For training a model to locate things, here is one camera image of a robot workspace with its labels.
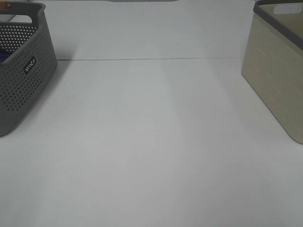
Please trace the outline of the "beige basket with grey rim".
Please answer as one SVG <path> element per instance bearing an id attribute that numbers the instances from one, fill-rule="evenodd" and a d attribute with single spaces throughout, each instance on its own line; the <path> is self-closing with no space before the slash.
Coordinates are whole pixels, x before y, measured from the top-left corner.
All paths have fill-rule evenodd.
<path id="1" fill-rule="evenodd" d="M 303 2 L 258 0 L 241 69 L 291 139 L 303 142 Z"/>

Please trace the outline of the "grey perforated plastic basket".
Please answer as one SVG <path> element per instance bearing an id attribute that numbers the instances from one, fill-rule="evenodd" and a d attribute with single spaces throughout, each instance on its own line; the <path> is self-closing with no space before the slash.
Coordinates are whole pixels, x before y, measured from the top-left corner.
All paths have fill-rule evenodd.
<path id="1" fill-rule="evenodd" d="M 45 5 L 8 1 L 1 15 L 22 15 L 26 22 L 1 22 L 0 49 L 12 52 L 0 63 L 0 135 L 11 133 L 35 105 L 57 69 Z"/>

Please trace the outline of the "blue cloth in grey basket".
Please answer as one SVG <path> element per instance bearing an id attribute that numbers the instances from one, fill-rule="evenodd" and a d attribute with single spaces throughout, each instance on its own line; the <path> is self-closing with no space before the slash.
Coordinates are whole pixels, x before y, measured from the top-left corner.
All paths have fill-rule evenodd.
<path id="1" fill-rule="evenodd" d="M 0 63 L 4 62 L 11 55 L 12 55 L 12 52 L 0 49 Z"/>

